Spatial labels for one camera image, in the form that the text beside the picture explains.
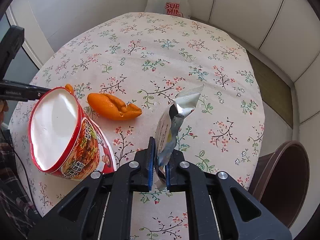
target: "brown trash bin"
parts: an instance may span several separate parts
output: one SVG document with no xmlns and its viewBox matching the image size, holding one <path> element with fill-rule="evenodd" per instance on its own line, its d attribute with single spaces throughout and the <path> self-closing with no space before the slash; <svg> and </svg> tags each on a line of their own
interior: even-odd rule
<svg viewBox="0 0 320 240">
<path fill-rule="evenodd" d="M 298 141 L 285 142 L 258 159 L 249 193 L 288 228 L 297 218 L 309 184 L 309 160 Z"/>
</svg>

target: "red cup rim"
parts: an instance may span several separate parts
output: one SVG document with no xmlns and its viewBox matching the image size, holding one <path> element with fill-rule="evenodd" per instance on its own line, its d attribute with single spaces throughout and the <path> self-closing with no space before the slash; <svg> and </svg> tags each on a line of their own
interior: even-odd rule
<svg viewBox="0 0 320 240">
<path fill-rule="evenodd" d="M 78 125 L 79 122 L 81 122 L 81 110 L 80 110 L 80 105 L 79 105 L 79 102 L 76 100 L 76 97 L 71 94 L 75 100 L 76 100 L 76 103 L 77 103 L 77 109 L 78 109 L 78 116 L 77 116 L 77 125 L 73 131 L 73 134 L 71 136 L 71 139 L 67 145 L 67 147 L 65 148 L 65 150 L 63 151 L 62 155 L 60 156 L 60 158 L 58 159 L 58 161 L 52 166 L 50 167 L 49 169 L 47 170 L 42 170 L 41 167 L 39 166 L 39 164 L 37 163 L 36 161 L 36 158 L 35 158 L 35 155 L 34 155 L 34 150 L 33 150 L 33 143 L 32 143 L 32 140 L 31 140 L 31 123 L 32 123 L 32 118 L 33 118 L 33 114 L 35 113 L 35 110 L 37 108 L 37 106 L 39 105 L 39 103 L 41 102 L 41 100 L 43 98 L 45 98 L 45 96 L 47 96 L 49 93 L 51 93 L 52 91 L 56 90 L 56 89 L 64 89 L 66 91 L 68 91 L 70 93 L 69 90 L 67 90 L 66 88 L 64 87 L 56 87 L 54 89 L 51 89 L 49 90 L 48 92 L 46 92 L 40 99 L 39 101 L 35 104 L 35 106 L 33 107 L 32 109 L 32 112 L 31 112 L 31 116 L 30 116 L 30 120 L 29 120 L 29 126 L 28 126 L 28 138 L 29 138 L 29 142 L 30 142 L 30 152 L 31 152 L 31 157 L 32 157 L 32 161 L 33 163 L 35 164 L 35 166 L 37 166 L 37 168 L 40 170 L 40 171 L 43 171 L 43 172 L 46 172 L 46 173 L 52 173 L 52 172 L 55 172 L 57 169 L 60 168 L 60 166 L 65 162 L 65 160 L 67 159 L 69 153 L 70 153 L 70 150 L 71 148 L 73 147 L 73 145 L 76 143 L 76 138 L 78 136 L 78 133 L 80 132 L 80 126 Z"/>
</svg>

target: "orange peel piece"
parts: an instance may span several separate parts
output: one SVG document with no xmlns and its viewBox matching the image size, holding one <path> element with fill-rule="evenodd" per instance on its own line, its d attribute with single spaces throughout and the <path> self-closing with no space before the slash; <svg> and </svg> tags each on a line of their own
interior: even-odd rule
<svg viewBox="0 0 320 240">
<path fill-rule="evenodd" d="M 66 90 L 68 90 L 73 96 L 75 95 L 75 92 L 73 90 L 73 87 L 70 84 L 65 85 Z"/>
<path fill-rule="evenodd" d="M 87 101 L 94 111 L 112 120 L 126 121 L 142 114 L 136 105 L 126 105 L 121 99 L 109 94 L 90 93 Z"/>
</svg>

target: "red text on bag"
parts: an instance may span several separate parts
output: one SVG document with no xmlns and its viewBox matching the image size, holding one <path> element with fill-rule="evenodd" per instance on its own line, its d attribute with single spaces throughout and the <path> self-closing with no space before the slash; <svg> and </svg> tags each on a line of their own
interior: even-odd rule
<svg viewBox="0 0 320 240">
<path fill-rule="evenodd" d="M 180 7 L 180 4 L 178 3 L 167 2 L 165 4 L 165 8 L 167 9 L 167 15 L 180 16 L 179 7 Z"/>
</svg>

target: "black cable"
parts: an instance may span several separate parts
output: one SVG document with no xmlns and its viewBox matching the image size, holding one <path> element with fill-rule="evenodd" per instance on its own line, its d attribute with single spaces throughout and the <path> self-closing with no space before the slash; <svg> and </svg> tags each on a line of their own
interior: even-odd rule
<svg viewBox="0 0 320 240">
<path fill-rule="evenodd" d="M 24 169 L 24 173 L 25 173 L 26 178 L 27 178 L 28 187 L 29 187 L 29 192 L 30 192 L 31 200 L 32 200 L 32 202 L 33 202 L 33 206 L 34 206 L 35 210 L 38 212 L 38 214 L 40 215 L 40 212 L 37 210 L 36 203 L 35 203 L 35 201 L 34 201 L 34 199 L 33 199 L 33 195 L 32 195 L 32 192 L 31 192 L 31 187 L 30 187 L 30 182 L 29 182 L 27 170 L 26 170 L 25 166 L 23 165 L 23 162 L 22 162 L 22 160 L 20 159 L 19 155 L 16 153 L 16 151 L 15 151 L 14 148 L 11 146 L 11 144 L 8 142 L 7 138 L 4 136 L 4 133 L 3 133 L 3 131 L 2 131 L 1 128 L 0 128 L 0 131 L 1 131 L 1 134 L 2 134 L 2 136 L 3 136 L 3 138 L 4 138 L 4 140 L 5 140 L 6 143 L 10 146 L 11 150 L 12 150 L 12 151 L 14 152 L 14 154 L 18 157 L 19 161 L 20 161 L 21 164 L 22 164 L 22 167 L 23 167 L 23 169 Z"/>
</svg>

